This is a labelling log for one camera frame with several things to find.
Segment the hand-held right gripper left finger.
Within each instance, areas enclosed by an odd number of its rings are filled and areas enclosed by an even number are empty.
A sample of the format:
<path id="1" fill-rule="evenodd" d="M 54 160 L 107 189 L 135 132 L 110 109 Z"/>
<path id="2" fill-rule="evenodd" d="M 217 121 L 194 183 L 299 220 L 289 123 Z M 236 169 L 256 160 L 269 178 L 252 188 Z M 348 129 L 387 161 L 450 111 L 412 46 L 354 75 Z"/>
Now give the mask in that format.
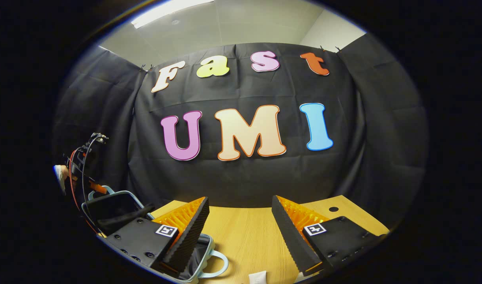
<path id="1" fill-rule="evenodd" d="M 177 277 L 185 271 L 210 212 L 203 196 L 153 220 L 137 217 L 106 241 L 140 265 Z"/>

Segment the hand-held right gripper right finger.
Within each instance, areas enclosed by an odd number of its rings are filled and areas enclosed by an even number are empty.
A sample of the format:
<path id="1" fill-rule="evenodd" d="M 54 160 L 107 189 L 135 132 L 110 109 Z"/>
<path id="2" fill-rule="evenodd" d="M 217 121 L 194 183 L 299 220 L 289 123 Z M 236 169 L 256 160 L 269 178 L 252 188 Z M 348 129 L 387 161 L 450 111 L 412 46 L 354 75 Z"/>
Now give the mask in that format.
<path id="1" fill-rule="evenodd" d="M 277 195 L 272 198 L 272 214 L 297 269 L 304 276 L 334 273 L 386 237 L 366 230 L 348 217 L 328 218 Z"/>

